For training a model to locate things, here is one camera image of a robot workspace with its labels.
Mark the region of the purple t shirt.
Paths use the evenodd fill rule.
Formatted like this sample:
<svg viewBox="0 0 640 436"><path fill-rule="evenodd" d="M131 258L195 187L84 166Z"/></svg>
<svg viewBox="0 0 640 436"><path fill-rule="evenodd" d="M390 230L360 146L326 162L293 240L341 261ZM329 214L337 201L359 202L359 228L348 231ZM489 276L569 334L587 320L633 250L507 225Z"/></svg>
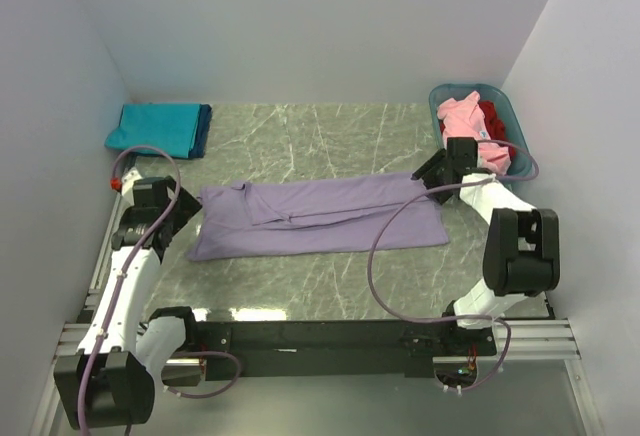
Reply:
<svg viewBox="0 0 640 436"><path fill-rule="evenodd" d="M200 193L188 257L209 260L445 245L439 206L407 173L281 184L237 181Z"/></svg>

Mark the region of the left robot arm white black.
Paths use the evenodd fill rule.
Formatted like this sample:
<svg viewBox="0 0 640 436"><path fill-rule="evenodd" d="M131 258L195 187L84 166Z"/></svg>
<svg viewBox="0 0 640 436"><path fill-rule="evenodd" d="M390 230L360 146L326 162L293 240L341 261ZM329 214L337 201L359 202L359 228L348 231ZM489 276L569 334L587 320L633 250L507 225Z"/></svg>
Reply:
<svg viewBox="0 0 640 436"><path fill-rule="evenodd" d="M171 176L143 178L136 170L112 187L128 206L111 237L107 283L78 349L54 367L67 419L82 434L147 422L168 360L189 357L200 344L188 306L157 309L140 327L166 250L199 201Z"/></svg>

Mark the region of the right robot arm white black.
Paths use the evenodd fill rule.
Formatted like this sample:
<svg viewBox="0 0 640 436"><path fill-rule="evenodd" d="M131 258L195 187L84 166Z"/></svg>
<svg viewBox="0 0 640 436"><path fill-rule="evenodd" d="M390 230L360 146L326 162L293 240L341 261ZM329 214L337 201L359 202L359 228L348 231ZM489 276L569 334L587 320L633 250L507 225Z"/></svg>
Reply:
<svg viewBox="0 0 640 436"><path fill-rule="evenodd" d="M451 137L411 176L440 205L464 202L487 224L481 279L452 302L439 330L444 351L460 355L474 342L473 331L490 328L515 304L551 291L560 280L559 217L516 196L510 185L535 179L539 166L523 148L501 141L530 161L522 174L500 175L480 163L488 140Z"/></svg>

